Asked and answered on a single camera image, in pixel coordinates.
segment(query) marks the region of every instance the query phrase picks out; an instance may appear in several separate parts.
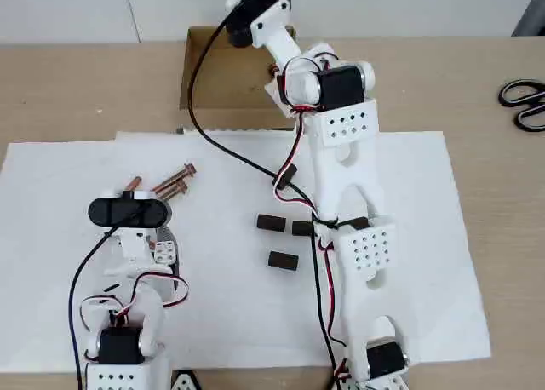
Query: scissor handle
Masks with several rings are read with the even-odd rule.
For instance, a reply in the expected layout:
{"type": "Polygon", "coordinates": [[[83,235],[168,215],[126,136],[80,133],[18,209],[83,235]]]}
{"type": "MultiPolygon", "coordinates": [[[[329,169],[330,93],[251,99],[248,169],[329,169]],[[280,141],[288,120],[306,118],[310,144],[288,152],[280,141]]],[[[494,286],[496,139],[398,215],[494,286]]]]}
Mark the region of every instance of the scissor handle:
{"type": "Polygon", "coordinates": [[[517,128],[524,130],[524,132],[545,132],[545,123],[538,125],[529,125],[525,123],[526,118],[537,115],[540,112],[545,112],[545,103],[536,103],[533,107],[517,113],[513,122],[517,128]]]}
{"type": "Polygon", "coordinates": [[[515,107],[520,105],[535,105],[540,102],[540,100],[543,99],[545,101],[545,83],[536,81],[534,79],[518,79],[516,81],[512,81],[505,85],[501,90],[500,93],[497,96],[498,102],[500,102],[501,105],[505,107],[515,107]],[[521,96],[516,99],[508,99],[506,97],[506,94],[509,90],[514,88],[532,88],[536,92],[533,94],[521,96]]]}

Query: cardboard box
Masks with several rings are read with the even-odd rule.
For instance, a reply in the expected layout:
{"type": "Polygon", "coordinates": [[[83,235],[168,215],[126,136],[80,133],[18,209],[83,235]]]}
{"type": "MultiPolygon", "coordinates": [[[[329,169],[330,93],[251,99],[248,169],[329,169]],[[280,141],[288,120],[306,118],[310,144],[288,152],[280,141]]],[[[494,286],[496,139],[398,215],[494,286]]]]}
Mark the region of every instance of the cardboard box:
{"type": "MultiPolygon", "coordinates": [[[[214,32],[213,26],[192,26],[187,32],[181,82],[182,125],[191,128],[187,87],[195,63],[214,32]]],[[[292,37],[295,31],[290,28],[292,37]]],[[[273,57],[266,49],[234,48],[224,30],[202,64],[193,90],[193,110],[206,129],[280,129],[293,127],[263,88],[271,81],[273,57]]]]}

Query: white wall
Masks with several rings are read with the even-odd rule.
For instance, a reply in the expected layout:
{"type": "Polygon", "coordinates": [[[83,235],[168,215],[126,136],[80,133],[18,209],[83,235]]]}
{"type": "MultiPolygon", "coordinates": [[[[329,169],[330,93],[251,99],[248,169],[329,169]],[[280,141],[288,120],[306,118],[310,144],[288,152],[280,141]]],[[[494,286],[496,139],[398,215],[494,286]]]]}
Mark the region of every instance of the white wall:
{"type": "MultiPolygon", "coordinates": [[[[293,0],[293,24],[302,37],[507,36],[529,1],[293,0]]],[[[142,40],[173,40],[216,24],[225,0],[131,2],[142,40]]],[[[0,0],[0,43],[135,41],[127,0],[0,0]]]]}
{"type": "Polygon", "coordinates": [[[126,0],[0,0],[0,43],[135,40],[126,0]]]}

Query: wooden table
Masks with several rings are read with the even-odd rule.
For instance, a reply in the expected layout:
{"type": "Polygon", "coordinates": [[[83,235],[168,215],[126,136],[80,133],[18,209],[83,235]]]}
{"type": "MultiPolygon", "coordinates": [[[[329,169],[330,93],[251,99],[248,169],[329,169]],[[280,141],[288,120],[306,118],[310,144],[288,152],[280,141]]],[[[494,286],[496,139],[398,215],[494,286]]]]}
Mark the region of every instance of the wooden table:
{"type": "MultiPolygon", "coordinates": [[[[545,39],[369,38],[331,42],[375,67],[384,131],[445,132],[493,357],[411,369],[418,390],[541,388],[545,383],[545,134],[511,123],[496,92],[545,81],[545,39]]],[[[111,139],[174,131],[183,43],[0,49],[0,157],[10,141],[111,139]]],[[[327,369],[206,370],[204,389],[321,388],[327,369]]],[[[3,375],[1,388],[75,388],[67,375],[3,375]]]]}

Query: white paper sheet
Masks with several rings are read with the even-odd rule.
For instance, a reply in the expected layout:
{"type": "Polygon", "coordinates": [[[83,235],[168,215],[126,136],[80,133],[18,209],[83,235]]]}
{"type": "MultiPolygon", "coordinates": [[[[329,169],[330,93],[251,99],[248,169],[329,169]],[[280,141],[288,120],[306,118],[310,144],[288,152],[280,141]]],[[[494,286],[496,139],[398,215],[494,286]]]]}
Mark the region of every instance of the white paper sheet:
{"type": "MultiPolygon", "coordinates": [[[[215,135],[270,168],[283,161],[291,142],[287,133],[215,135]]],[[[379,145],[381,179],[403,241],[399,254],[413,280],[421,361],[489,356],[443,136],[386,134],[379,145]]],[[[0,175],[0,244],[5,247],[0,300],[7,315],[0,319],[0,371],[73,370],[67,291],[77,263],[100,235],[86,216],[89,202],[132,175],[142,175],[144,187],[153,186],[189,161],[198,173],[188,181],[189,193],[173,200],[170,222],[181,242],[182,273],[191,285],[190,301],[169,310],[165,329],[175,367],[329,363],[316,317],[307,239],[255,228],[257,213],[291,221],[305,220],[306,210],[276,202],[270,179],[196,134],[124,135],[115,144],[9,148],[0,175]],[[297,272],[267,267],[271,249],[298,254],[297,272]],[[24,338],[10,333],[15,326],[24,338]]],[[[295,163],[296,181],[311,192],[305,142],[295,163]]],[[[79,296],[89,292],[98,272],[100,257],[84,273],[79,296]]]]}

